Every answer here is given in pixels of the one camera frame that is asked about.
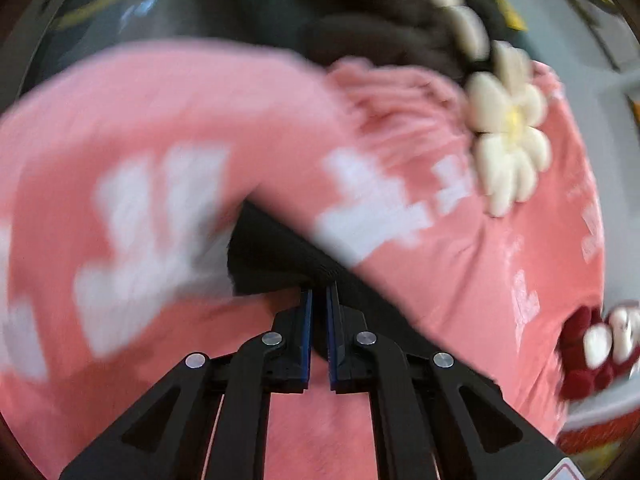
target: pink fabric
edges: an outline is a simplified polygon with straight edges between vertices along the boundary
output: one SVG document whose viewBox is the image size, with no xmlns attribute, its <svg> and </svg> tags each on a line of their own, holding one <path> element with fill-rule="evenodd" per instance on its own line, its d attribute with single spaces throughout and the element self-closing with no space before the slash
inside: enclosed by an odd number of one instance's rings
<svg viewBox="0 0 640 480">
<path fill-rule="evenodd" d="M 601 300 L 602 227 L 561 86 L 542 65 L 536 83 L 554 162 L 503 219 L 483 213 L 460 90 L 424 70 L 347 60 L 326 76 L 270 50 L 160 42 L 23 99 L 0 123 L 0 411 L 36 466 L 56 478 L 188 352 L 234 351 L 295 302 L 230 298 L 226 240 L 250 191 L 554 438 L 554 348 Z M 274 396 L 265 478 L 376 478 L 368 401 L 326 375 L 314 358 L 307 393 Z"/>
</svg>

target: gray surface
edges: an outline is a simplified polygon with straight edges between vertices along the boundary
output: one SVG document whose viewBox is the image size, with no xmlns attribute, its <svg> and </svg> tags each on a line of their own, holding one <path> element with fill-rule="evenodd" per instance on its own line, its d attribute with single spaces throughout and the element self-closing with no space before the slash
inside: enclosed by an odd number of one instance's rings
<svg viewBox="0 0 640 480">
<path fill-rule="evenodd" d="M 640 298 L 640 143 L 625 91 L 640 87 L 640 66 L 614 72 L 565 0 L 509 0 L 529 40 L 565 84 L 600 192 L 606 244 L 605 304 Z M 590 426 L 640 406 L 640 378 L 619 381 L 573 403 L 567 428 Z"/>
</svg>

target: gathered pink fabric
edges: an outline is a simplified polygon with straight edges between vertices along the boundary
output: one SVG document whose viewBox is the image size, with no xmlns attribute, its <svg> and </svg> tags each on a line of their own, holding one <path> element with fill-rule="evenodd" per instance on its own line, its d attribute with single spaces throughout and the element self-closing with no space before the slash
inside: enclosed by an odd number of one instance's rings
<svg viewBox="0 0 640 480">
<path fill-rule="evenodd" d="M 295 304 L 232 297 L 226 244 L 249 193 L 554 438 L 555 346 L 602 300 L 603 240 L 562 87 L 535 71 L 554 161 L 503 219 L 484 214 L 463 95 L 422 69 L 344 60 L 327 75 L 171 41 L 25 97 L 0 123 L 0 412 L 34 464 L 57 478 L 182 357 L 233 352 Z M 265 478 L 377 478 L 368 400 L 332 394 L 320 358 L 308 392 L 273 396 Z"/>
</svg>

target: screw head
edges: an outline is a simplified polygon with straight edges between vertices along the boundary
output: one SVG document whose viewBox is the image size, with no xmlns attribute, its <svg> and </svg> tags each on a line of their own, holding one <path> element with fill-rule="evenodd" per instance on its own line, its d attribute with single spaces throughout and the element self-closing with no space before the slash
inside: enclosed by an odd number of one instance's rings
<svg viewBox="0 0 640 480">
<path fill-rule="evenodd" d="M 433 363 L 440 368 L 451 368 L 453 366 L 453 357 L 446 352 L 440 352 L 433 356 Z"/>
<path fill-rule="evenodd" d="M 358 332 L 356 341 L 361 345 L 373 345 L 378 340 L 373 332 Z"/>
<path fill-rule="evenodd" d="M 282 343 L 282 336 L 277 332 L 267 332 L 262 336 L 262 342 L 267 346 L 276 346 Z"/>
<path fill-rule="evenodd" d="M 184 363 L 189 368 L 200 368 L 204 363 L 207 362 L 207 358 L 202 354 L 189 354 L 187 358 L 184 360 Z"/>
</svg>

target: pink cloth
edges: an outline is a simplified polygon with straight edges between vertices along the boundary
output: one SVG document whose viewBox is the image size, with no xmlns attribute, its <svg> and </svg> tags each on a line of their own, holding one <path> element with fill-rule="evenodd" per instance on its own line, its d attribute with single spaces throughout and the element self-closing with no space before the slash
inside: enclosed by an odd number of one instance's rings
<svg viewBox="0 0 640 480">
<path fill-rule="evenodd" d="M 460 90 L 425 70 L 348 60 L 326 76 L 271 50 L 159 42 L 23 99 L 0 123 L 0 411 L 36 466 L 56 478 L 184 355 L 234 351 L 296 300 L 230 297 L 226 242 L 251 191 L 554 438 L 554 349 L 601 300 L 602 227 L 561 86 L 536 73 L 554 162 L 503 219 L 483 213 Z M 271 402 L 265 478 L 376 475 L 366 397 L 332 394 L 314 358 L 309 391 Z"/>
</svg>

